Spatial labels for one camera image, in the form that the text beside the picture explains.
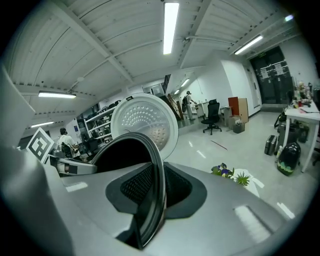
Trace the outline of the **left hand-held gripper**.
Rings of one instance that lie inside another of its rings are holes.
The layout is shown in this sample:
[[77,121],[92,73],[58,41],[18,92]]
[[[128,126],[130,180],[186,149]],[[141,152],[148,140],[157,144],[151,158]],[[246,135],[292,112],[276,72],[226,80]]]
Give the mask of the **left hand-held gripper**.
[[97,172],[97,166],[69,158],[60,158],[61,151],[51,137],[39,127],[26,146],[43,165],[50,165],[65,175],[91,175]]

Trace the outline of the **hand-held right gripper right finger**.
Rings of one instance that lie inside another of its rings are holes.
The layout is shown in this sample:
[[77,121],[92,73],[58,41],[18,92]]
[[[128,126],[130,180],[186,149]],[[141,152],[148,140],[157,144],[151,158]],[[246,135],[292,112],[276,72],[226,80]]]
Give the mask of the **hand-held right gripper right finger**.
[[170,206],[147,244],[151,256],[270,256],[286,223],[272,206],[224,177],[164,164]]

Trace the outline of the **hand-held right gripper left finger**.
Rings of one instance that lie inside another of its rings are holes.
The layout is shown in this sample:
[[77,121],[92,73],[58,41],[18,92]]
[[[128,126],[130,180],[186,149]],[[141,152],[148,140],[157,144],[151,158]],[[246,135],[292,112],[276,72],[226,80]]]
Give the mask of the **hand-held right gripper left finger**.
[[27,152],[0,149],[0,195],[40,254],[48,256],[154,256],[142,246],[133,215],[106,198],[114,173],[60,178]]

